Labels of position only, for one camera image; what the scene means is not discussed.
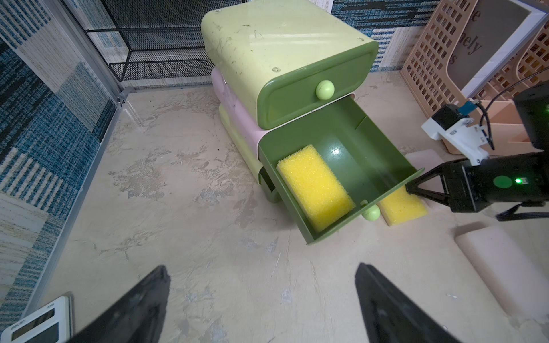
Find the pink sponge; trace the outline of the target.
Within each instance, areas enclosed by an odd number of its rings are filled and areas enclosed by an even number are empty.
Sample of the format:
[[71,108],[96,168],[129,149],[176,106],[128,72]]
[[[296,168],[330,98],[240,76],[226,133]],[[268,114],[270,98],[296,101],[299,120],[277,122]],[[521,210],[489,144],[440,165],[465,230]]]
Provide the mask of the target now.
[[466,232],[455,242],[508,316],[548,315],[548,278],[503,228]]
[[445,162],[433,149],[411,152],[405,158],[417,170],[424,169],[427,172]]

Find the green three-drawer cabinet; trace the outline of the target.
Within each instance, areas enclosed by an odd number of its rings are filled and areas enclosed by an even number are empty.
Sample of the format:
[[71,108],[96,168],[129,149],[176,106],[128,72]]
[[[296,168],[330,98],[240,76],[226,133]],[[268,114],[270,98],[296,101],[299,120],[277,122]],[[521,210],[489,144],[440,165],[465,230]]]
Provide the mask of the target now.
[[[259,183],[257,98],[276,77],[374,41],[310,1],[251,1],[209,11],[201,33],[222,124]],[[336,99],[313,111],[326,107]]]

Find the yellow sponge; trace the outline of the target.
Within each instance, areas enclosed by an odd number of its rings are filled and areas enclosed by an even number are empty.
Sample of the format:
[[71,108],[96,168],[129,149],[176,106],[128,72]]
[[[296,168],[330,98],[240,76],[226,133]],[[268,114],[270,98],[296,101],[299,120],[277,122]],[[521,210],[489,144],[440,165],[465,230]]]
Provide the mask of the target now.
[[400,187],[378,203],[380,212],[388,226],[403,224],[428,214],[423,201]]
[[285,157],[277,171],[316,232],[322,232],[356,204],[313,145]]

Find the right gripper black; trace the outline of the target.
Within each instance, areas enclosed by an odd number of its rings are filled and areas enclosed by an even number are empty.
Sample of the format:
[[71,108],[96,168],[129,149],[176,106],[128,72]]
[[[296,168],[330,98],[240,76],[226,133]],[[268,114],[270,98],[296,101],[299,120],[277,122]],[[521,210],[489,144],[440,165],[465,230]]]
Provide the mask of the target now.
[[499,157],[473,166],[469,160],[439,164],[408,182],[408,194],[453,212],[475,213],[495,203],[548,202],[548,153]]

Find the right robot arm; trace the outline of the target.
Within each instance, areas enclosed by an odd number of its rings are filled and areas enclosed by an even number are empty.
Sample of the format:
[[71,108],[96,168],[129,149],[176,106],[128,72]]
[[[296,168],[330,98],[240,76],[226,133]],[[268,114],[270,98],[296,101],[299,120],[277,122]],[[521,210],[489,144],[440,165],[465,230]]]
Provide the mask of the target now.
[[449,207],[454,213],[476,213],[495,203],[515,203],[497,215],[499,221],[546,218],[546,212],[520,213],[519,207],[542,207],[548,201],[548,83],[522,91],[513,100],[535,152],[490,158],[490,125],[473,124],[470,113],[488,113],[478,101],[446,104],[422,128],[434,140],[446,139],[464,159],[444,162],[406,184],[409,194]]

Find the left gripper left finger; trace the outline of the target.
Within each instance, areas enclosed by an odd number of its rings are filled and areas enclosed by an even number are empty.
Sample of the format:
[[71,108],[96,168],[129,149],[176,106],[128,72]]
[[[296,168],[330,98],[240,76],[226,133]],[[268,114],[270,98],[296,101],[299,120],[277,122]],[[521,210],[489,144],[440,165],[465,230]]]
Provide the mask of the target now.
[[158,342],[167,315],[171,278],[159,265],[70,342]]

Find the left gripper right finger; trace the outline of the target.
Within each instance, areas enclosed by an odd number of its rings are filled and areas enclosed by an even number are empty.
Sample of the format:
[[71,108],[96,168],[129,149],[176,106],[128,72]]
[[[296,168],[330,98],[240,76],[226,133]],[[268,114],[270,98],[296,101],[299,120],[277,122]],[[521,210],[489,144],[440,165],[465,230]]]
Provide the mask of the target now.
[[361,263],[355,286],[370,342],[457,342],[373,265]]

